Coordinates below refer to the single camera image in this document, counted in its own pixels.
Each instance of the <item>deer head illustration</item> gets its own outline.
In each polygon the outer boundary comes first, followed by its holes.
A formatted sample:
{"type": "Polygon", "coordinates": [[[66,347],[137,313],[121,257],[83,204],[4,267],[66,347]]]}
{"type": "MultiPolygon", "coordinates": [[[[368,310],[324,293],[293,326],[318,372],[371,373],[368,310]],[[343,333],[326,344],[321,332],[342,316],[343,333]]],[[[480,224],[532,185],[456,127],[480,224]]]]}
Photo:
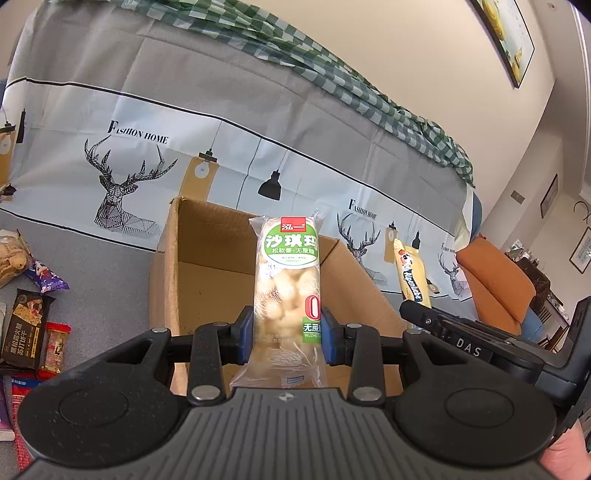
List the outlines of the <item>deer head illustration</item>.
{"type": "Polygon", "coordinates": [[[123,183],[115,183],[112,175],[113,171],[107,164],[111,150],[105,154],[101,161],[99,161],[99,156],[96,153],[98,147],[109,137],[110,135],[99,141],[97,144],[93,145],[90,150],[88,149],[88,139],[84,144],[86,160],[88,163],[90,163],[90,165],[100,172],[100,184],[107,192],[102,204],[99,207],[99,210],[96,212],[95,223],[103,228],[106,228],[107,230],[121,231],[128,235],[149,238],[154,234],[159,233],[160,227],[151,220],[139,218],[124,211],[122,207],[123,197],[135,192],[138,189],[136,184],[139,181],[156,180],[165,175],[171,168],[174,167],[178,159],[173,161],[166,169],[164,169],[164,159],[162,157],[162,152],[157,146],[160,162],[156,168],[150,170],[150,173],[146,175],[146,162],[144,160],[139,173],[127,175],[127,179],[123,183]]]}
{"type": "Polygon", "coordinates": [[[456,262],[454,262],[452,269],[449,270],[445,266],[445,263],[443,261],[443,251],[439,254],[439,264],[441,265],[443,271],[447,275],[449,275],[449,278],[452,281],[452,288],[453,288],[454,293],[456,295],[459,295],[459,293],[463,290],[462,283],[457,279],[457,273],[460,271],[459,265],[456,262]]]}
{"type": "Polygon", "coordinates": [[[349,225],[349,228],[347,229],[347,231],[345,232],[345,220],[347,219],[347,217],[349,215],[351,215],[351,213],[349,213],[342,220],[340,220],[339,214],[337,213],[336,214],[336,221],[339,224],[339,232],[340,232],[341,236],[347,242],[347,248],[353,254],[355,259],[359,262],[359,264],[363,267],[363,262],[361,260],[361,257],[367,253],[367,251],[368,251],[367,247],[369,247],[370,245],[373,245],[376,241],[378,241],[379,232],[377,235],[375,235],[375,226],[372,222],[371,237],[368,238],[368,233],[365,232],[365,239],[359,244],[358,248],[355,248],[355,246],[353,245],[353,239],[351,238],[351,234],[350,234],[351,233],[351,226],[350,225],[349,225]]]}

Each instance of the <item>sachima snack bag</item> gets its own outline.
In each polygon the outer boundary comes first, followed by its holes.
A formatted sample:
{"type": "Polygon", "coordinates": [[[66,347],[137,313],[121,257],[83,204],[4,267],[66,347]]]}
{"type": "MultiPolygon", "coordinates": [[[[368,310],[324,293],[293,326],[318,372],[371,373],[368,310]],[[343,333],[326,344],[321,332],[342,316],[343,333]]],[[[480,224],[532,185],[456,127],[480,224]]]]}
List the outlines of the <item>sachima snack bag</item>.
{"type": "Polygon", "coordinates": [[[231,387],[326,387],[318,230],[323,216],[257,217],[254,337],[231,387]]]}

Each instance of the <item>human hand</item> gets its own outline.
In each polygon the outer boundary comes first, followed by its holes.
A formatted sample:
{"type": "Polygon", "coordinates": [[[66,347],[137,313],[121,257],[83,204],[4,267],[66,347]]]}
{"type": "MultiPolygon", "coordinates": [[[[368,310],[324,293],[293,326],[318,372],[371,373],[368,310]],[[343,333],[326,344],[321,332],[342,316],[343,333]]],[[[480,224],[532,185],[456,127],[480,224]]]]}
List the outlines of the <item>human hand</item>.
{"type": "Polygon", "coordinates": [[[591,476],[591,456],[578,420],[546,449],[540,463],[558,480],[587,480],[591,476]]]}

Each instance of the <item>picture frame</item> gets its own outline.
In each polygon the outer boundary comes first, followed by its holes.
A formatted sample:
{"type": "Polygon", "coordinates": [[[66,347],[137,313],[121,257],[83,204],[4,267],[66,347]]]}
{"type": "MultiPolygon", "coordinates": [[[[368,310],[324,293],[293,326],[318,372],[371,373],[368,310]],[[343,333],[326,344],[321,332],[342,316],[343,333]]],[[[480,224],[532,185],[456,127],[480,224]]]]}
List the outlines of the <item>picture frame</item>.
{"type": "Polygon", "coordinates": [[[540,202],[540,213],[542,214],[542,218],[544,218],[546,213],[548,213],[548,210],[550,210],[556,195],[558,195],[558,174],[554,175],[552,183],[546,191],[546,195],[544,195],[544,198],[540,202]]]}
{"type": "Polygon", "coordinates": [[[515,88],[530,66],[535,52],[525,19],[515,0],[470,0],[494,42],[515,88]]]}
{"type": "Polygon", "coordinates": [[[585,255],[585,252],[591,249],[591,227],[587,227],[581,240],[574,249],[573,254],[570,256],[570,262],[574,267],[579,270],[579,273],[583,274],[587,270],[587,267],[591,263],[591,257],[585,255]]]}

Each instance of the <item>green label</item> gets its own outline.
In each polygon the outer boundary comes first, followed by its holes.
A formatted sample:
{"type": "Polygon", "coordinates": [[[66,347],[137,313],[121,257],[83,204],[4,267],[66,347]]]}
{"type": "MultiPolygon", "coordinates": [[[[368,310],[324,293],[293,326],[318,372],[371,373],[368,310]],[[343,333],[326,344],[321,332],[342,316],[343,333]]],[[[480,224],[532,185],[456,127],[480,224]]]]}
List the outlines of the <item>green label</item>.
{"type": "Polygon", "coordinates": [[[269,260],[287,268],[306,268],[318,262],[318,235],[309,223],[305,233],[282,233],[275,225],[265,237],[263,250],[269,260]]]}
{"type": "Polygon", "coordinates": [[[320,343],[320,322],[302,317],[301,336],[304,343],[320,343]]]}

